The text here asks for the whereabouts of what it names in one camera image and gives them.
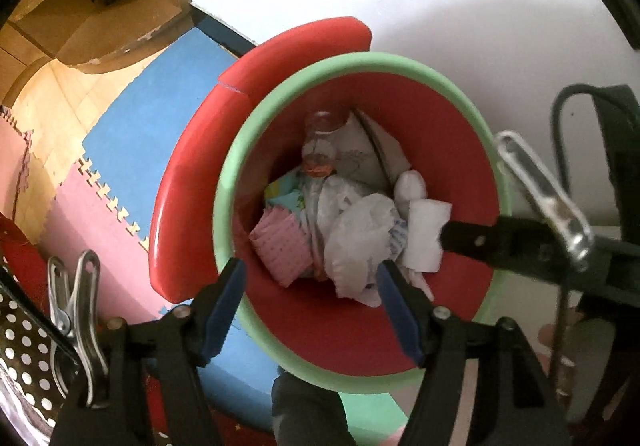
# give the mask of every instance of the wooden floor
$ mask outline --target wooden floor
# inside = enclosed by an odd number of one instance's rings
[[[57,60],[44,65],[16,99],[20,131],[33,130],[28,188],[15,222],[36,244],[57,186],[82,154],[82,141],[120,93],[162,51],[107,74],[84,74]]]

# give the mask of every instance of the white paper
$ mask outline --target white paper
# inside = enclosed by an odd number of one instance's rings
[[[451,217],[451,204],[432,199],[409,203],[409,238],[402,265],[418,272],[437,272],[442,260],[440,230]]]
[[[398,267],[398,269],[409,285],[420,289],[429,299],[429,301],[435,301],[433,291],[431,291],[429,284],[424,279],[424,275],[421,272],[414,271],[413,269],[409,269],[405,266],[400,266]]]
[[[380,142],[391,183],[394,184],[398,176],[411,168],[411,165],[405,157],[400,143],[369,116],[364,113],[362,115],[367,119],[371,131]],[[342,128],[336,130],[328,138],[337,150],[335,170],[338,175],[363,182],[377,190],[384,190],[387,187],[376,152],[367,133],[353,114],[349,115],[349,119]]]
[[[322,239],[325,242],[329,239],[334,222],[342,213],[372,193],[371,188],[363,183],[339,175],[327,177],[318,199],[317,222]]]
[[[400,174],[394,186],[394,201],[400,216],[409,217],[409,202],[427,198],[427,185],[417,170],[407,170]]]
[[[402,225],[394,202],[379,193],[362,198],[338,217],[324,247],[324,270],[338,298],[370,307],[381,304],[376,269],[404,248]]]

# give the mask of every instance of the blue foam mat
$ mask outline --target blue foam mat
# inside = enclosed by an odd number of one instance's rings
[[[84,139],[86,156],[141,236],[149,234],[160,180],[180,134],[234,61],[191,29],[129,84]]]

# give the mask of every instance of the green rim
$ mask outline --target green rim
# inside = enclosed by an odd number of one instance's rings
[[[242,166],[268,124],[289,103],[307,90],[327,80],[361,72],[383,72],[405,76],[425,84],[447,98],[465,116],[478,134],[494,171],[500,212],[510,213],[508,187],[497,165],[498,157],[494,150],[492,133],[480,112],[459,88],[435,70],[408,58],[377,52],[342,54],[309,65],[284,80],[256,106],[236,135],[220,172],[213,207],[213,249],[218,270],[222,270],[235,254],[231,220],[236,185]],[[502,272],[494,273],[474,320],[484,321],[488,317],[503,279]],[[378,394],[421,379],[422,373],[418,368],[398,374],[373,377],[345,376],[319,368],[287,349],[271,334],[246,295],[238,307],[238,318],[249,336],[279,365],[317,386],[351,394]]]

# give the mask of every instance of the metal clothespin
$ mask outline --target metal clothespin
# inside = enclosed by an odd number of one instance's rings
[[[510,130],[500,132],[495,136],[495,148],[531,207],[540,213],[564,246],[574,267],[585,270],[595,238],[580,208],[520,134]]]
[[[109,375],[96,330],[100,260],[90,249],[80,255],[73,289],[60,259],[49,259],[47,273],[51,321],[78,353],[87,378],[86,406],[100,408],[106,402]],[[55,342],[51,344],[50,361],[53,379],[66,397],[75,374],[74,365]]]

